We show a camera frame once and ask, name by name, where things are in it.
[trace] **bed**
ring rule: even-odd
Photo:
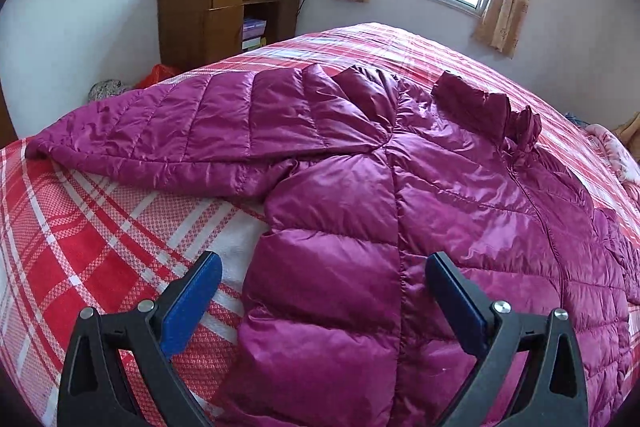
[[[516,110],[530,105],[543,121],[539,143],[572,169],[596,205],[617,212],[625,235],[640,247],[640,213],[583,131],[490,68],[404,30],[365,24],[306,35],[168,82],[313,63],[329,74],[354,64],[381,68],[428,87],[449,70],[479,89],[505,92]],[[216,391],[236,354],[242,280],[267,230],[260,206],[146,191],[50,160],[26,160],[27,142],[0,151],[0,362],[34,415],[46,426],[56,422],[60,371],[80,309],[127,311],[155,298],[204,250],[221,255],[225,277],[188,349],[173,361],[207,414],[219,415]],[[627,391],[640,377],[640,308],[629,306],[629,314],[634,365]],[[146,417],[161,425],[132,356],[122,358]]]

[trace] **metal screw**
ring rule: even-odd
[[[90,319],[91,317],[94,316],[94,309],[93,308],[82,308],[82,311],[80,312],[80,318],[81,319]]]
[[[150,301],[149,299],[145,299],[138,303],[138,311],[141,313],[148,313],[155,307],[156,303]]]
[[[495,301],[494,310],[503,314],[511,313],[511,305],[507,301]]]
[[[554,315],[561,321],[565,321],[569,318],[569,313],[567,313],[562,308],[558,308],[557,310],[554,310]]]

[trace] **red and white plaid blanket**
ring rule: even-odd
[[[640,246],[640,214],[598,147],[535,95],[495,71],[435,42],[379,24],[298,37],[182,74],[258,71],[319,63],[335,74],[354,65],[382,68],[431,87],[442,71],[513,107],[530,105],[543,121],[540,145],[569,166],[597,206],[617,211]],[[236,354],[242,281],[267,226],[258,206],[187,198],[126,187],[70,171],[49,160],[26,161],[26,141],[0,151],[0,362],[45,426],[56,423],[65,349],[78,312],[128,311],[155,298],[204,250],[218,252],[223,283],[174,367],[204,410],[217,416],[216,392]],[[629,388],[640,376],[640,309],[630,307],[635,346]],[[122,354],[146,417],[162,425],[129,353]]]

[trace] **brown cabinet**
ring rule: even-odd
[[[300,0],[158,0],[163,64],[188,71],[242,52],[245,17],[267,21],[267,44],[296,34]]]

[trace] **purple cloth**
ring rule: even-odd
[[[239,355],[218,425],[432,425],[474,359],[425,286],[446,251],[519,312],[562,307],[591,426],[623,399],[639,252],[613,212],[511,112],[444,73],[433,92],[381,71],[200,75],[95,102],[37,135],[30,158],[126,184],[265,201]],[[501,418],[524,354],[487,421]]]

